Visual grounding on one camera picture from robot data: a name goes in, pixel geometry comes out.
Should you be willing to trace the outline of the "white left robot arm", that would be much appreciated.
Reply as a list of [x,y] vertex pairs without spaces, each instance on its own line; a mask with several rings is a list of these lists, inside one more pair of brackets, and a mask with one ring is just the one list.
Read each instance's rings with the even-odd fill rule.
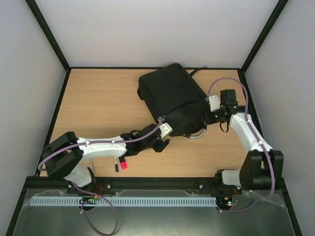
[[87,139],[66,132],[42,151],[43,160],[38,169],[49,179],[65,179],[83,188],[93,182],[93,171],[80,165],[86,159],[114,157],[126,169],[125,157],[153,149],[162,152],[169,140],[163,138],[172,132],[168,123],[150,124],[142,130],[133,130],[109,139]]

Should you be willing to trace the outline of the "black student backpack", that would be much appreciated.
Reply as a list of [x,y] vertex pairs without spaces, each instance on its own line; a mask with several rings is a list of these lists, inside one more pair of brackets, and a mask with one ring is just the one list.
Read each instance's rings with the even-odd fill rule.
[[206,94],[180,64],[140,76],[137,93],[155,120],[162,117],[170,125],[171,137],[198,139],[205,134]]

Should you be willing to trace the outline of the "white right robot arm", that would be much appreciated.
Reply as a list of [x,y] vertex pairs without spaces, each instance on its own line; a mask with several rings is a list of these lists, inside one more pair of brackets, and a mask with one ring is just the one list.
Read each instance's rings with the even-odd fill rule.
[[232,128],[238,135],[247,155],[241,169],[219,170],[220,177],[215,180],[215,188],[226,192],[232,185],[245,190],[271,190],[279,185],[284,156],[274,150],[255,127],[247,106],[239,105],[233,89],[220,92],[220,97],[210,95],[206,98],[209,111],[207,124],[227,124],[225,132]]

